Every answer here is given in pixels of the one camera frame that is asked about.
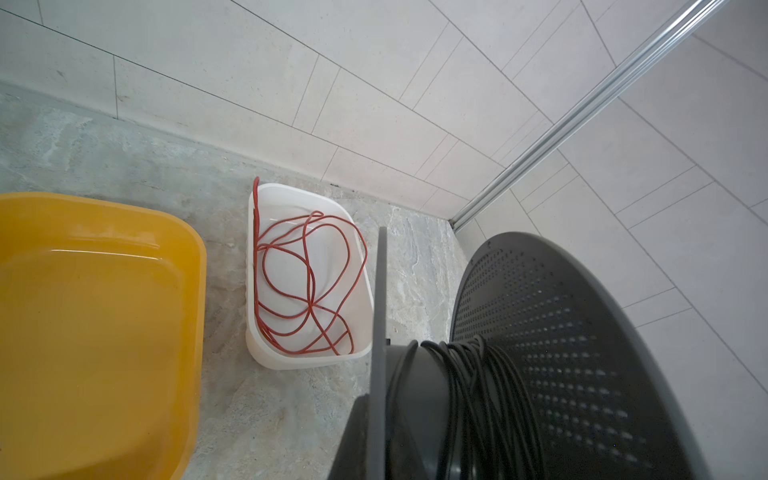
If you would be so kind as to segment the grey perforated cable spool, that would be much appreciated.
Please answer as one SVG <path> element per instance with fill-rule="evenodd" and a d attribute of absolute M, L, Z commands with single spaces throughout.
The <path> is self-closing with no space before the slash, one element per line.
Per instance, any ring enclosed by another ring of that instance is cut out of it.
<path fill-rule="evenodd" d="M 470 259 L 447 340 L 393 345 L 374 307 L 370 389 L 333 479 L 707 479 L 650 351 L 555 243 L 504 232 Z"/>

